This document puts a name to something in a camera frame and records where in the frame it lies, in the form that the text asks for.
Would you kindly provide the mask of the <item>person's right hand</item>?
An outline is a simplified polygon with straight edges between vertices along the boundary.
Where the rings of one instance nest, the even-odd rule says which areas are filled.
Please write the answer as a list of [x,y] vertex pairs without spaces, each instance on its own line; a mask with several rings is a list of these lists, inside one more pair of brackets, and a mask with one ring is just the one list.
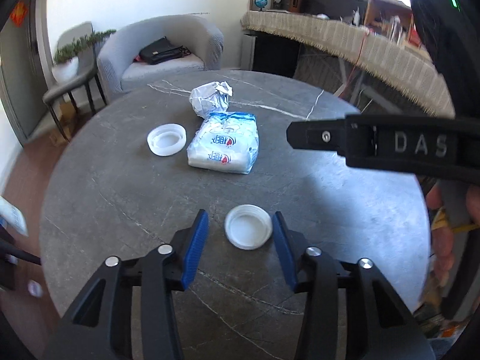
[[[428,208],[439,209],[443,205],[439,186],[433,186],[425,199]],[[479,186],[470,185],[466,194],[466,208],[476,224],[479,224],[479,201]],[[449,272],[454,264],[453,242],[454,234],[448,226],[433,231],[433,253],[436,256],[433,272],[440,284],[448,282]]]

